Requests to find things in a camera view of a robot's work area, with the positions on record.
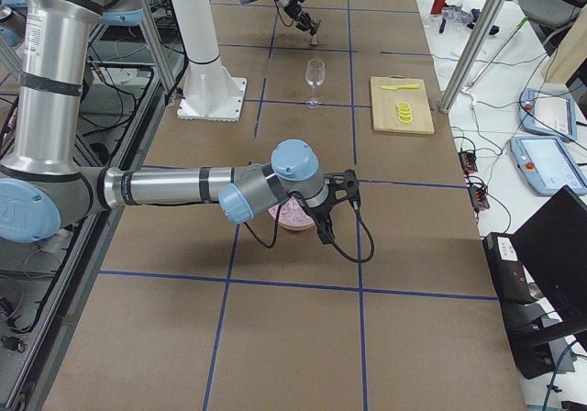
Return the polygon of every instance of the yellow knife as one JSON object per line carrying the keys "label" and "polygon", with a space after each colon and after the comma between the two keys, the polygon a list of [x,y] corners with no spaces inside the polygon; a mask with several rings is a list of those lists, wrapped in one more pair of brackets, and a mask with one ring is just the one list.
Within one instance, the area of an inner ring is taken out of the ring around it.
{"label": "yellow knife", "polygon": [[420,88],[418,83],[407,83],[405,85],[382,85],[383,90],[417,90]]}

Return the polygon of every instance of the power strip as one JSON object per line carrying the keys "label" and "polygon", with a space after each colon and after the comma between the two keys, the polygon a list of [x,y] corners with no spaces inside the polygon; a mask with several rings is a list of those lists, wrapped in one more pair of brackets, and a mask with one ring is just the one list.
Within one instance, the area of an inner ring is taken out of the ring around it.
{"label": "power strip", "polygon": [[486,193],[482,192],[473,184],[469,184],[467,191],[469,191],[471,205],[475,211],[484,211],[490,208]]}
{"label": "power strip", "polygon": [[461,151],[459,153],[460,167],[465,175],[477,172],[477,162],[475,155],[470,151]]}

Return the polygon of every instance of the wooden table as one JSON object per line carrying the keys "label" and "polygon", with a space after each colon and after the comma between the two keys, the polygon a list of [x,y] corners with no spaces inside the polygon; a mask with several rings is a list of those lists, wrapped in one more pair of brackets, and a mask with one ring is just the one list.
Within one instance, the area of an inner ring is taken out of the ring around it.
{"label": "wooden table", "polygon": [[[344,261],[313,230],[265,250],[214,205],[129,208],[44,409],[525,409],[447,117],[433,136],[371,129],[372,75],[440,97],[415,0],[307,0],[317,49],[271,4],[236,3],[213,9],[223,63],[249,80],[241,119],[171,108],[147,164],[266,162],[304,139],[324,171],[356,169],[376,256]],[[316,110],[310,58],[327,67]],[[367,253],[349,207],[333,218]]]}

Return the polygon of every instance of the black monitor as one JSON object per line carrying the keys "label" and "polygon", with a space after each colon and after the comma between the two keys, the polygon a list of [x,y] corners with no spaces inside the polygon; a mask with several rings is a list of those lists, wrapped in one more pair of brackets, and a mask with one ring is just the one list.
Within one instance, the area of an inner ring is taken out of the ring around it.
{"label": "black monitor", "polygon": [[587,205],[564,186],[512,235],[518,259],[562,319],[529,333],[510,334],[516,362],[570,335],[587,350],[586,234]]}

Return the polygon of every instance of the wooden cutting board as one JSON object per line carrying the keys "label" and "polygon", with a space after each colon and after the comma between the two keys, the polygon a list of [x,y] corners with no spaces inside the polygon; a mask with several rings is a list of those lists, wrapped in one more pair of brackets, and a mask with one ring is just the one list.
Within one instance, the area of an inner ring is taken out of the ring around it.
{"label": "wooden cutting board", "polygon": [[[382,85],[417,83],[417,90],[384,90]],[[397,117],[396,104],[407,102],[412,107],[412,122],[405,124]],[[434,134],[430,106],[421,79],[371,77],[371,112],[375,131]]]}

